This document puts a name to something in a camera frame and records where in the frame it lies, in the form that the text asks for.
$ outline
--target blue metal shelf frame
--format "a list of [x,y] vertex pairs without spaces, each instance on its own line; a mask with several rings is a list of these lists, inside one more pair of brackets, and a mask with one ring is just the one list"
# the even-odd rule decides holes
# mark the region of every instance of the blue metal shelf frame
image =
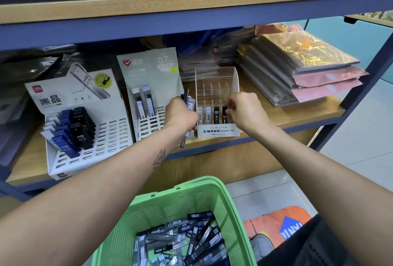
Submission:
[[[0,40],[0,50],[115,40],[287,20],[315,19],[361,12],[391,10],[392,8],[393,0],[303,0],[141,15],[0,25],[0,37],[2,38]],[[284,131],[290,134],[324,126],[310,145],[311,148],[319,151],[391,64],[393,64],[393,35],[390,36],[367,67],[370,75],[360,78],[363,85],[352,89],[342,101],[341,106],[346,109],[342,117],[294,126],[286,128]],[[187,149],[169,154],[166,160],[192,156],[252,141],[254,140],[250,137],[243,137]],[[0,181],[0,196],[9,194],[21,201],[26,201],[31,198],[31,195],[27,194],[27,192],[50,188],[61,181],[47,179],[17,187]]]

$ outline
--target forearm tattoo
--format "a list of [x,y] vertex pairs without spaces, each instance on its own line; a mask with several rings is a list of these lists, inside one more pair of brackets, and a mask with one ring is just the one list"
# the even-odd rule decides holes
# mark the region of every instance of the forearm tattoo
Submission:
[[153,170],[156,170],[158,168],[158,166],[164,161],[165,159],[165,149],[164,150],[160,150],[160,153],[158,154],[156,160],[153,163]]

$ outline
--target shoe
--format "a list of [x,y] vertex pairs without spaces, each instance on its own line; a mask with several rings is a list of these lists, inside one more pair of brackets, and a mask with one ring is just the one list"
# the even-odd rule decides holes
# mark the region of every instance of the shoe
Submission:
[[251,238],[250,243],[257,262],[262,260],[263,257],[267,256],[274,249],[269,237],[264,234],[256,234]]

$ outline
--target red brand logo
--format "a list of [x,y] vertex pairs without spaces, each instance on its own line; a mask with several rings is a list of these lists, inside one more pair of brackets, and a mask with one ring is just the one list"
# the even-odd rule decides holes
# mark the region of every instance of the red brand logo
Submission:
[[36,92],[36,93],[40,93],[40,92],[43,91],[41,85],[33,86],[33,90],[34,90],[34,92]]

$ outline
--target green plastic basket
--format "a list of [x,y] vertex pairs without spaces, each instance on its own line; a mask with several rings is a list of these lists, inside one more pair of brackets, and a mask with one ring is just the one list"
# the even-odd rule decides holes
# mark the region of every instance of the green plastic basket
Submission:
[[92,266],[132,266],[137,232],[206,210],[214,212],[231,265],[257,266],[235,204],[221,180],[211,176],[135,197],[94,253]]

